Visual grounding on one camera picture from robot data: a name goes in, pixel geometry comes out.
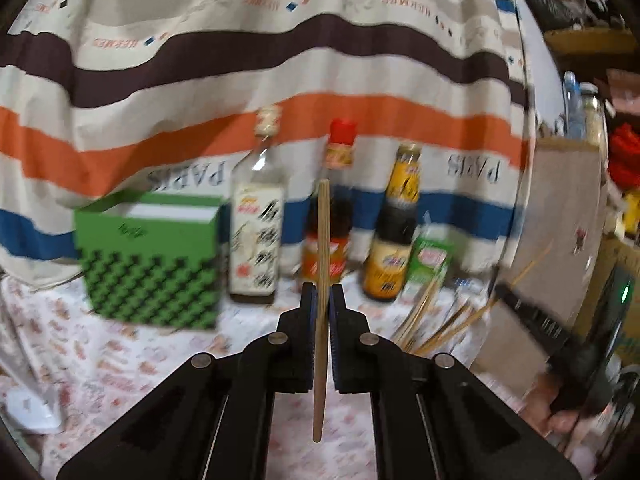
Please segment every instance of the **green carton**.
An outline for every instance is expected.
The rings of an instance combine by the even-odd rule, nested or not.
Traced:
[[[95,313],[139,324],[213,326],[223,203],[122,190],[76,210],[76,249]]]

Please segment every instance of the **woven pattern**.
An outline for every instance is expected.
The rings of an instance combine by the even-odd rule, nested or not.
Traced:
[[[215,259],[80,251],[94,312],[137,324],[210,328],[217,316]]]

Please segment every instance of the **tablecloth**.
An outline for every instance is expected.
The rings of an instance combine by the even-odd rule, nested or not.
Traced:
[[[411,308],[397,300],[366,300],[356,276],[343,280],[347,306],[366,314],[372,332],[390,337]],[[276,329],[278,317],[299,305],[292,280],[280,280],[273,306],[230,300],[220,306],[210,332],[159,329],[105,320],[92,314],[81,278],[49,290],[33,290],[5,276],[0,284],[0,347],[31,367],[41,384],[56,383],[66,415],[63,433],[46,436],[41,474],[55,478],[60,467],[111,425],[146,393],[197,352],[222,357],[242,351],[253,339]],[[451,290],[441,291],[421,327],[423,337],[447,319]],[[488,333],[488,318],[443,350],[469,365]],[[0,393],[14,387],[0,379]],[[266,477],[276,479],[356,479],[376,477],[369,396],[342,396],[330,384],[322,442],[311,440],[312,395],[277,395]]]

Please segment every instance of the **white label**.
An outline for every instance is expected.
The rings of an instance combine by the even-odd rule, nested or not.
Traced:
[[[284,189],[247,184],[231,201],[229,291],[266,296],[276,289]]]

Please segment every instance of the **bottle label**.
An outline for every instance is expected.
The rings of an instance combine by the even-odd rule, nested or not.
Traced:
[[[392,300],[402,289],[410,246],[389,244],[373,239],[367,259],[362,288],[380,300]]]
[[[347,266],[349,237],[331,238],[329,244],[329,280],[331,284],[340,283]],[[318,237],[307,235],[302,251],[301,274],[303,282],[316,283],[318,278]]]
[[[248,184],[231,201],[229,291],[267,296],[275,291],[284,189]]]
[[[386,187],[386,198],[396,207],[408,207],[418,202],[420,195],[420,165],[418,162],[396,162]]]
[[[324,166],[330,170],[342,170],[353,164],[353,147],[346,144],[328,144]]]

